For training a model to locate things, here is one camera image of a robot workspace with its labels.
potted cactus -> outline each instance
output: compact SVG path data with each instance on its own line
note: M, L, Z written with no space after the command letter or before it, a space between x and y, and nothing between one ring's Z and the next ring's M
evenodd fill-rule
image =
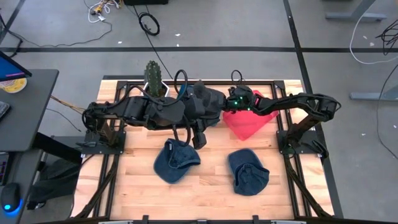
M170 88L162 81L162 72L160 66L155 61L149 61L146 66L144 76L146 84L144 90L154 98L160 98L169 95Z

cactus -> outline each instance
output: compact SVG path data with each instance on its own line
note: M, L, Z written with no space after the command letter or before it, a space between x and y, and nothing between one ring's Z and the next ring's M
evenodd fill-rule
M149 94L153 97L161 97L162 93L162 73L160 66L155 61L149 61L146 67L146 76L149 87Z

small pot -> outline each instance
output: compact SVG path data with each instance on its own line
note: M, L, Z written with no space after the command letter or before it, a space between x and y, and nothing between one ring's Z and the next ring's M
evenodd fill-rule
M149 88L148 83L145 83L145 85L144 85L144 90L149 94L149 92L147 91L148 88ZM162 81L162 88L166 90L166 93L165 93L164 96L169 96L169 94L170 94L170 88L169 88L169 86L166 85L163 81Z

computer monitor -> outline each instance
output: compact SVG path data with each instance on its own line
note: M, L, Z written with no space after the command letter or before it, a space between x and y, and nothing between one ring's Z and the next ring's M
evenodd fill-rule
M0 52L0 82L31 77L32 74L13 61L3 52Z

white cable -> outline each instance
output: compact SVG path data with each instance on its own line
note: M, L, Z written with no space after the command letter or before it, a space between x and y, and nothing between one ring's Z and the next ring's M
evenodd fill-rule
M103 1L100 1L99 3L92 5L92 6L88 9L88 22L90 22L90 23L96 23L96 22L101 21L101 19L97 19L97 20L95 20L95 21L92 21L92 20L90 19L90 16L91 16L90 12L91 12L91 10L92 10L95 6L101 4L102 2L103 2ZM103 8L104 8L104 10L105 10L105 12L106 12L107 14L109 14L109 13L111 12L111 9L109 8L109 6L114 6L114 4L113 4L113 3L110 3L110 2L107 2L107 3L105 3L105 5L103 6Z
M355 58L355 60L356 60L357 62L362 63L362 64L364 64L364 65L374 65L374 64L377 64L377 63L391 62L391 61L397 59L398 56L396 56L396 57L394 57L394 58L392 58L392 59L389 59L389 60L385 60L385 61L378 61L378 62L363 62L363 61L361 61L361 60L359 60L358 58L355 57L354 52L353 52L353 49L352 49L352 48L353 48L353 40L354 40L355 31L356 31L356 28L357 28L359 22L361 21L362 17L365 15L365 13L366 13L368 10L366 10L366 11L363 13L363 15L358 19L358 22L356 22L356 25L355 25L354 31L353 31L353 36L351 37L351 42L349 43L349 51L351 52L351 54L353 55L353 57Z

